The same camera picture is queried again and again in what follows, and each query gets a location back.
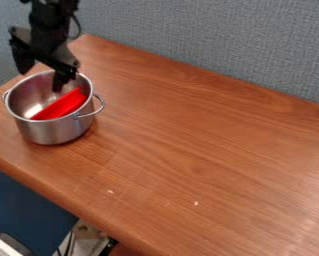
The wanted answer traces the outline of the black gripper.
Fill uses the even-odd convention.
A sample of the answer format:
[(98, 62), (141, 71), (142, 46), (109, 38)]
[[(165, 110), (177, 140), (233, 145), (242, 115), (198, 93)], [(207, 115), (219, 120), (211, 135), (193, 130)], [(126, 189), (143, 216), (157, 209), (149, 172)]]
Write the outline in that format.
[(44, 27), (27, 29), (11, 26), (10, 46), (16, 69), (24, 75), (39, 61), (55, 71), (52, 91), (60, 92), (63, 86), (76, 79), (80, 62), (67, 46), (67, 35), (62, 29)]

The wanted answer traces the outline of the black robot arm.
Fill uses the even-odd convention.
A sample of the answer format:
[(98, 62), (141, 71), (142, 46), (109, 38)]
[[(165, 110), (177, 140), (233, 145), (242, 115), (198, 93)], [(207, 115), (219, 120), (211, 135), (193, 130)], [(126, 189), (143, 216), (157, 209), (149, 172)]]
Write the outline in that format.
[(54, 69), (52, 91), (60, 92), (63, 86), (76, 79), (80, 61), (68, 48), (70, 25), (76, 23), (75, 16), (79, 0), (20, 0), (31, 4), (30, 28), (11, 26), (8, 29), (10, 46), (16, 68), (26, 74), (39, 61)]

